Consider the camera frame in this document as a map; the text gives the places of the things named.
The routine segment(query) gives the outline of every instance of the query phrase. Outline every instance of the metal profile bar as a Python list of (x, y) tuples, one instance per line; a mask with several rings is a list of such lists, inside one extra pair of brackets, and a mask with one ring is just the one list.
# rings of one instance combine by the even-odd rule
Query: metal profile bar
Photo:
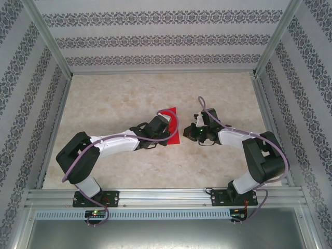
[(18, 230), (13, 239), (13, 243), (9, 248), (23, 249), (27, 248), (33, 225), (35, 222), (36, 211), (33, 209), (24, 210), (20, 222), (18, 224)]
[(296, 10), (300, 6), (302, 0), (291, 0), (289, 5), (287, 6), (284, 14), (281, 17), (280, 22), (278, 23), (276, 29), (271, 36), (263, 54), (261, 55), (257, 66), (255, 68), (256, 76), (260, 75), (264, 70), (265, 65), (269, 61), (277, 43), (280, 41), (282, 35), (284, 34), (285, 30), (287, 29), (288, 24), (290, 23), (291, 19), (293, 18)]
[(49, 47), (52, 55), (59, 64), (62, 72), (64, 73), (66, 79), (72, 78), (72, 72), (69, 68), (68, 63), (66, 62), (65, 57), (63, 56), (56, 40), (53, 38), (50, 30), (47, 27), (45, 20), (40, 14), (34, 0), (22, 0), (24, 8), (27, 10), (32, 21), (35, 23), (38, 31), (40, 32), (42, 38), (44, 39), (46, 45)]
[[(301, 187), (265, 187), (269, 198), (265, 208), (306, 206), (307, 202)], [(30, 190), (25, 208), (35, 210), (77, 209), (72, 207), (74, 189), (68, 190)], [(196, 189), (117, 189), (120, 191), (119, 207), (115, 209), (187, 209), (223, 208), (212, 207), (210, 196), (204, 188)], [(265, 193), (257, 192), (260, 203)], [(242, 206), (224, 207), (225, 209)]]
[(58, 112), (58, 115), (57, 115), (57, 119), (56, 119), (56, 122), (54, 124), (54, 130), (51, 134), (50, 146), (47, 149), (47, 152), (46, 152), (46, 155), (45, 155), (45, 161), (44, 161), (44, 164), (41, 168), (41, 172), (40, 172), (40, 176), (39, 176), (36, 188), (42, 188), (43, 187), (44, 178), (45, 178), (45, 175), (46, 175), (48, 165), (49, 165), (50, 160), (51, 160), (52, 151), (53, 151), (53, 148), (54, 148), (54, 144), (56, 142), (58, 130), (59, 130), (59, 127), (60, 127), (60, 121), (61, 121), (61, 118), (62, 118), (62, 115), (63, 115), (64, 107), (65, 107), (66, 102), (67, 102), (67, 98), (68, 98), (68, 94), (69, 94), (69, 89), (71, 87), (71, 83), (72, 83), (72, 80), (68, 79), (68, 82), (66, 84), (66, 88), (65, 88), (65, 91), (64, 91), (64, 96), (63, 96), (63, 98), (61, 100), (61, 103), (60, 103), (60, 109), (59, 109), (59, 112)]
[(322, 249), (323, 247), (318, 237), (317, 230), (315, 229), (309, 208), (299, 207), (295, 208), (294, 210), (306, 248)]
[(79, 71), (74, 75), (112, 75), (112, 74), (191, 74), (191, 73), (243, 73), (252, 72), (250, 68), (244, 69), (191, 69), (191, 70), (114, 70), (114, 71)]
[[(265, 128), (268, 131), (273, 132), (277, 141), (279, 142), (279, 144), (281, 144), (281, 140), (280, 140), (280, 137), (278, 136), (278, 131), (276, 129), (276, 126), (275, 126), (275, 123), (274, 123), (274, 120), (272, 117), (272, 112), (271, 112), (270, 108), (268, 107), (269, 104), (268, 104), (267, 98), (264, 94), (264, 90), (262, 88), (262, 83), (260, 81), (260, 78), (258, 76), (256, 77), (254, 74), (251, 74), (251, 81), (253, 83), (254, 91), (256, 94), (256, 99), (258, 102), (261, 116), (263, 118)], [(288, 174), (286, 176), (286, 181), (287, 181), (287, 185), (289, 185), (289, 186), (295, 185), (290, 174)]]

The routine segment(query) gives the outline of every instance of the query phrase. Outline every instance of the perforated metal strip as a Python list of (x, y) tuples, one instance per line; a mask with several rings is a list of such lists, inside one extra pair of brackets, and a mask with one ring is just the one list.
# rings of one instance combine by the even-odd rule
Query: perforated metal strip
[[(38, 211), (36, 220), (82, 220), (84, 210)], [(212, 210), (111, 210), (112, 220), (158, 220), (158, 219), (230, 219), (229, 209)]]

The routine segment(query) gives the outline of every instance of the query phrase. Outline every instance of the patterned wallpaper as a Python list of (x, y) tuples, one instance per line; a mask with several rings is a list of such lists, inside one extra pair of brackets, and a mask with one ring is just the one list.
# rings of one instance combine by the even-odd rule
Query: patterned wallpaper
[(252, 70), (289, 0), (35, 3), (78, 73)]
[(332, 6), (303, 1), (260, 76), (292, 177), (332, 247)]
[(0, 248), (35, 188), (67, 80), (20, 1), (0, 3)]

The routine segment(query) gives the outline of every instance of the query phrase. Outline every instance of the marble floor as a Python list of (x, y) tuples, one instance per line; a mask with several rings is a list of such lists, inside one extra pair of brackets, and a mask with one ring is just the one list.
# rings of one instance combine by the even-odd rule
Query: marble floor
[(244, 154), (227, 145), (199, 146), (182, 136), (201, 110), (199, 95), (223, 122), (246, 131), (265, 131), (248, 73), (74, 76), (44, 189), (74, 188), (61, 183), (63, 172), (55, 157), (77, 132), (94, 136), (122, 132), (174, 106), (180, 144), (103, 158), (92, 175), (102, 188), (226, 187), (245, 172)]

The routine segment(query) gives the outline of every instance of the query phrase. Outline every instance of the damask pattern border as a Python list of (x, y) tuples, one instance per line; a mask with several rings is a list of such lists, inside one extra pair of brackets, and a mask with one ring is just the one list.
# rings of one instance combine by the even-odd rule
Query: damask pattern border
[(177, 10), (104, 13), (43, 14), (49, 27), (198, 24), (278, 23), (282, 10)]
[(35, 73), (33, 74), (27, 91), (24, 95), (18, 114), (15, 117), (15, 121), (12, 124), (13, 126), (10, 128), (10, 133), (7, 136), (8, 139), (5, 142), (2, 154), (0, 155), (0, 187), (3, 187), (3, 181), (6, 179), (7, 171), (12, 162), (12, 157), (14, 156), (14, 152), (16, 151), (20, 142), (26, 121), (38, 94), (39, 86), (42, 83), (51, 57), (51, 51), (46, 46), (43, 50), (43, 53), (41, 54)]
[(326, 136), (322, 133), (323, 130), (320, 128), (321, 125), (316, 119), (317, 117), (311, 107), (309, 98), (307, 97), (305, 89), (300, 82), (300, 78), (297, 76), (292, 61), (282, 42), (277, 45), (275, 52), (283, 66), (286, 77), (289, 80), (289, 85), (293, 91), (296, 102), (301, 109), (308, 131), (313, 139), (313, 144), (319, 153), (320, 159), (323, 161), (322, 165), (325, 167), (325, 172), (329, 176), (328, 179), (329, 181), (332, 181), (332, 149), (329, 148), (329, 143), (326, 142)]
[(331, 77), (327, 74), (324, 64), (319, 59), (308, 36), (305, 34), (298, 19), (294, 17), (288, 26), (288, 31), (293, 38), (298, 50), (304, 59), (311, 77), (315, 80), (318, 90), (332, 115), (332, 85)]
[(69, 66), (257, 63), (260, 54), (171, 54), (166, 56), (67, 57)]
[(0, 116), (3, 114), (3, 110), (6, 108), (6, 103), (11, 96), (13, 87), (17, 84), (19, 76), (27, 62), (27, 59), (34, 47), (39, 32), (33, 22), (29, 25), (24, 38), (20, 42), (18, 49), (15, 52), (15, 56), (10, 61), (7, 71), (0, 82)]
[(4, 42), (7, 34), (15, 23), (23, 5), (20, 0), (8, 0), (0, 11), (0, 44)]
[[(307, 184), (307, 188), (309, 190), (310, 197), (312, 198), (312, 203), (314, 204), (315, 211), (317, 213), (317, 217), (320, 220), (320, 225), (324, 230), (324, 235), (327, 237), (327, 244), (332, 247), (332, 220), (330, 219), (330, 214), (327, 213), (328, 208), (324, 203), (324, 198), (322, 197), (322, 191), (319, 189), (319, 184), (317, 182), (316, 176), (312, 173), (312, 167), (310, 161), (308, 160), (308, 156), (306, 150), (303, 147), (303, 143), (301, 141), (301, 137), (298, 135), (297, 127), (294, 123), (293, 116), (289, 110), (289, 106), (287, 104), (286, 98), (281, 89), (278, 77), (275, 73), (273, 65), (271, 61), (269, 61), (265, 67), (267, 75), (270, 80), (270, 84), (272, 85), (272, 89), (276, 100), (278, 102), (279, 109), (283, 116), (285, 122), (285, 128), (288, 131), (288, 135), (290, 140), (292, 141), (292, 146), (297, 157), (297, 161), (300, 165), (300, 169), (302, 170), (303, 178)], [(272, 112), (272, 108), (266, 93), (266, 89), (264, 84), (262, 84), (266, 98), (268, 100), (268, 104), (270, 110)], [(276, 120), (273, 116), (273, 120), (275, 125), (277, 125)]]
[(325, 32), (328, 41), (332, 42), (332, 8), (326, 0), (305, 0), (306, 6)]
[(270, 35), (155, 35), (155, 36), (105, 36), (57, 38), (61, 49), (109, 48), (148, 46), (222, 46), (261, 45), (268, 43)]
[(24, 188), (26, 186), (27, 180), (29, 178), (29, 174), (31, 171), (31, 166), (35, 160), (36, 151), (38, 150), (38, 145), (40, 139), (42, 138), (42, 133), (44, 131), (47, 117), (49, 111), (51, 109), (51, 105), (54, 99), (54, 96), (57, 91), (57, 87), (59, 85), (59, 80), (62, 75), (60, 67), (57, 65), (54, 71), (52, 80), (50, 82), (49, 89), (46, 93), (43, 106), (40, 110), (40, 114), (35, 126), (34, 131), (32, 132), (31, 140), (29, 146), (27, 148), (27, 152), (24, 156), (24, 160), (22, 162), (22, 166), (20, 169), (20, 174), (18, 175), (18, 179), (16, 180), (15, 187), (13, 189), (13, 193), (10, 197), (10, 202), (8, 203), (8, 209), (5, 212), (5, 218), (2, 220), (2, 226), (0, 227), (0, 247), (6, 248), (6, 243), (9, 241), (10, 233), (12, 231), (15, 218), (17, 216), (17, 211), (22, 200), (22, 194), (24, 192)]

